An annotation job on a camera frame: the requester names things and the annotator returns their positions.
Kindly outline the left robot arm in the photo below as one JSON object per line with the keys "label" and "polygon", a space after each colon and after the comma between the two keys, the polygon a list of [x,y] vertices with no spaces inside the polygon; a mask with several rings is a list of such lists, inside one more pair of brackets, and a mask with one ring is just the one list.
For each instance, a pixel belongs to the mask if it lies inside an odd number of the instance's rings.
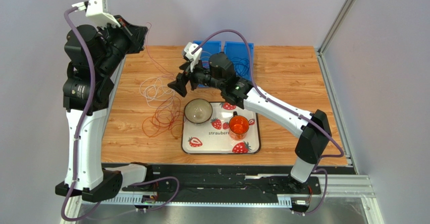
{"label": "left robot arm", "polygon": [[101,142],[108,117],[112,80],[127,54],[144,49],[148,28],[116,16],[118,25],[81,25],[67,34],[64,46],[70,58],[63,85],[63,106],[69,124],[69,163],[65,180],[56,186],[57,195],[81,196],[97,203],[117,196],[123,187],[144,182],[150,166],[134,162],[103,168]]}

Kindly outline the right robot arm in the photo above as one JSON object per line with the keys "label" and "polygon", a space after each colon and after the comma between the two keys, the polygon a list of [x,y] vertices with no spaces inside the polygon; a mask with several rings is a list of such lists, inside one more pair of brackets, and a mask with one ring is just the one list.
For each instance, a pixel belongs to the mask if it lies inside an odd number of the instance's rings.
{"label": "right robot arm", "polygon": [[218,89],[229,104],[260,114],[287,129],[298,143],[296,161],[290,171],[295,182],[307,182],[321,156],[332,140],[327,114],[321,110],[309,112],[295,108],[263,91],[252,81],[240,77],[233,62],[223,53],[209,58],[209,67],[201,61],[188,60],[182,64],[174,81],[168,87],[186,96],[188,84],[194,90],[198,85]]}

